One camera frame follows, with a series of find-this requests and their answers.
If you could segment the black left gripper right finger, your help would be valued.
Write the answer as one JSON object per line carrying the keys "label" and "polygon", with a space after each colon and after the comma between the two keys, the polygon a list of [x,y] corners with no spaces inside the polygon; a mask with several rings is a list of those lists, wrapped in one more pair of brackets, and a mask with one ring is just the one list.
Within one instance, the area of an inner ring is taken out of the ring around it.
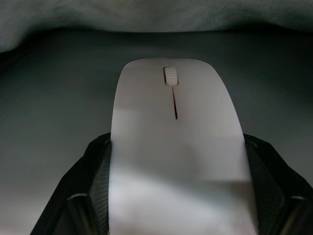
{"label": "black left gripper right finger", "polygon": [[261,235],[311,235],[313,188],[274,147],[244,135]]}

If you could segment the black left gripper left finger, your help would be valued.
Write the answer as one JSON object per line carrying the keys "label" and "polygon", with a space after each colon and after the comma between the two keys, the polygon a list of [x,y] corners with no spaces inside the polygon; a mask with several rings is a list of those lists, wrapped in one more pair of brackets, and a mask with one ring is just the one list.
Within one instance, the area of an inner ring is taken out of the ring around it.
{"label": "black left gripper left finger", "polygon": [[44,211],[44,235],[106,235],[111,135],[89,143],[83,156],[61,178]]}

